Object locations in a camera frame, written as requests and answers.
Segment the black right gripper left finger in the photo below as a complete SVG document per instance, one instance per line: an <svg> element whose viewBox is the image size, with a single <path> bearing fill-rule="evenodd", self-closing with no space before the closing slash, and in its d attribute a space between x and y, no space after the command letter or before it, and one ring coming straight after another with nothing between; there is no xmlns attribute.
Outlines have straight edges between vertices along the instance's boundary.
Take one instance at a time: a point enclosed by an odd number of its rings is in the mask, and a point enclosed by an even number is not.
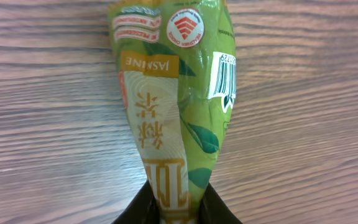
<svg viewBox="0 0 358 224"><path fill-rule="evenodd" d="M159 224L160 214L148 181L112 224Z"/></svg>

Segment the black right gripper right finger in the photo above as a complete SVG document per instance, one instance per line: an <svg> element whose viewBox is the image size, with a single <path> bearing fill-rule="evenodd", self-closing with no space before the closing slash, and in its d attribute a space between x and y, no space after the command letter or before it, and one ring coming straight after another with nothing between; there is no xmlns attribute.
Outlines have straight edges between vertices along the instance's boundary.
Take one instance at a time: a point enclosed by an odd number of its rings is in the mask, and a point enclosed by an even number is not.
<svg viewBox="0 0 358 224"><path fill-rule="evenodd" d="M199 223L242 224L240 219L238 219L226 206L211 184L208 184L201 201Z"/></svg>

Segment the green jasmine tea pouch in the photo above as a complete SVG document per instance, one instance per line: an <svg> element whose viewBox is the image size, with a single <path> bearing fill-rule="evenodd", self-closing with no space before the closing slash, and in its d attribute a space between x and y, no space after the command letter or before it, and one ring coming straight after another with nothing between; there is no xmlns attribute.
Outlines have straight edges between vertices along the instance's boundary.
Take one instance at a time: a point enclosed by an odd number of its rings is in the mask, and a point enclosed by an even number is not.
<svg viewBox="0 0 358 224"><path fill-rule="evenodd" d="M160 223L199 223L237 94L225 0L119 1L108 9L127 120Z"/></svg>

